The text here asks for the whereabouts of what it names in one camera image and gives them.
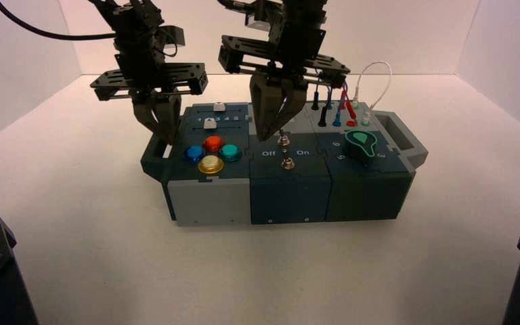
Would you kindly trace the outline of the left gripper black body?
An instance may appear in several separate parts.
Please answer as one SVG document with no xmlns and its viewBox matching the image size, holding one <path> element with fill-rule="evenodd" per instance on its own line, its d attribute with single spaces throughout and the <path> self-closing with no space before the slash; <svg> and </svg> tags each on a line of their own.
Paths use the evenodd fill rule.
<svg viewBox="0 0 520 325">
<path fill-rule="evenodd" d="M 117 37 L 114 55 L 118 69 L 101 74 L 90 87 L 108 101 L 117 92 L 160 89 L 163 95 L 201 95 L 208 78 L 203 63 L 166 62 L 165 46 L 185 45 L 182 31 L 149 31 L 136 39 Z"/>
</svg>

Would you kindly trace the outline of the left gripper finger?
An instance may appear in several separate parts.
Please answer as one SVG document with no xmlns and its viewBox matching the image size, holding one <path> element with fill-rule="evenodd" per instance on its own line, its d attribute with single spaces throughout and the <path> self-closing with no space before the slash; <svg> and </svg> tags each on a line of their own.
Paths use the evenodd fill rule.
<svg viewBox="0 0 520 325">
<path fill-rule="evenodd" d="M 180 122 L 180 95 L 156 97 L 154 113 L 156 115 L 156 134 L 167 144 L 173 144 Z"/>
<path fill-rule="evenodd" d="M 154 96 L 133 98 L 132 102 L 137 121 L 170 144 L 170 103 Z"/>
</svg>

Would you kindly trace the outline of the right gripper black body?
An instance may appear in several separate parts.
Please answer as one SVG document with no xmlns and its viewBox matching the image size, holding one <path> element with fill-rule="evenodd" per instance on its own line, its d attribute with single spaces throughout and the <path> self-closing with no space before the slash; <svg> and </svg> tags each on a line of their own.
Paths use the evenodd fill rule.
<svg viewBox="0 0 520 325">
<path fill-rule="evenodd" d="M 319 24 L 297 24 L 272 18 L 266 41 L 224 35 L 219 62 L 230 74 L 263 74 L 269 79 L 343 85 L 350 69 L 334 57 L 320 53 L 326 31 Z"/>
</svg>

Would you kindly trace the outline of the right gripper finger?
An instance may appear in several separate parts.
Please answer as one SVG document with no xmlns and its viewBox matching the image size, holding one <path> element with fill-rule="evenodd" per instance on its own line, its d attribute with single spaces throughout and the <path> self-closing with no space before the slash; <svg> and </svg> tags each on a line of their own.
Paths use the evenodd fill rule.
<svg viewBox="0 0 520 325">
<path fill-rule="evenodd" d="M 287 124 L 287 116 L 281 112 L 285 98 L 282 82 L 255 73 L 251 77 L 250 91 L 257 138 L 266 141 Z"/>
<path fill-rule="evenodd" d="M 284 101 L 280 109 L 280 128 L 295 117 L 304 107 L 307 98 L 307 81 L 283 81 L 282 95 Z"/>
</svg>

